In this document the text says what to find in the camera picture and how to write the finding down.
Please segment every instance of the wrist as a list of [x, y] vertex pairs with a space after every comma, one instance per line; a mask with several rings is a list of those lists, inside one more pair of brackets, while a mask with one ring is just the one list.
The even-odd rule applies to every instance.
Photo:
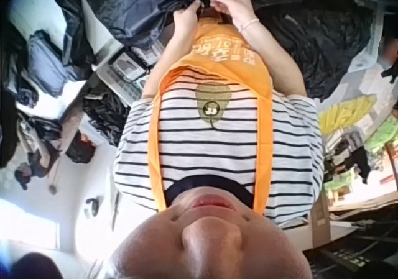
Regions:
[[167, 45], [180, 49], [182, 53], [189, 53], [193, 43], [192, 34], [174, 33]]

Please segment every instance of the nose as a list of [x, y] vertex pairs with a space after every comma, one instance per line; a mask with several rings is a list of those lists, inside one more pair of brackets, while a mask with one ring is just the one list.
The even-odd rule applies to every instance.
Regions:
[[204, 217], [182, 234], [193, 278], [235, 278], [241, 263], [239, 227], [217, 217]]

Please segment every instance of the dark hair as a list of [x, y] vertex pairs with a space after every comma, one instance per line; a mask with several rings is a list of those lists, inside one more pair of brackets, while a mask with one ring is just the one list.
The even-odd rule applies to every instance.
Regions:
[[32, 252], [23, 256], [11, 267], [10, 279], [63, 279], [63, 277], [52, 259]]
[[30, 182], [30, 175], [24, 175], [20, 170], [14, 171], [14, 176], [17, 182], [22, 186], [23, 190], [27, 190], [27, 184]]

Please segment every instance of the person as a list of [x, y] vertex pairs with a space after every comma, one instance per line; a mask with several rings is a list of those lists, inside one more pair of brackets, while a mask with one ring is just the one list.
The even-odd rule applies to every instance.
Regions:
[[322, 187], [315, 103], [250, 0], [210, 5], [199, 19], [200, 1], [174, 12], [131, 104], [114, 180], [148, 219], [107, 278], [311, 278], [279, 226], [307, 215]]

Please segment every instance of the white wall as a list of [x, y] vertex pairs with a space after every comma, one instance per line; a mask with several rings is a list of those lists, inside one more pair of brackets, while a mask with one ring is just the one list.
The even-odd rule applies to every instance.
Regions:
[[81, 175], [86, 166], [73, 163], [68, 157], [59, 159], [56, 195], [51, 195], [47, 178], [33, 178], [24, 191], [14, 179], [14, 170], [25, 159], [18, 147], [7, 168], [0, 170], [0, 198], [24, 211], [60, 224], [60, 250], [74, 252], [75, 219], [81, 191]]

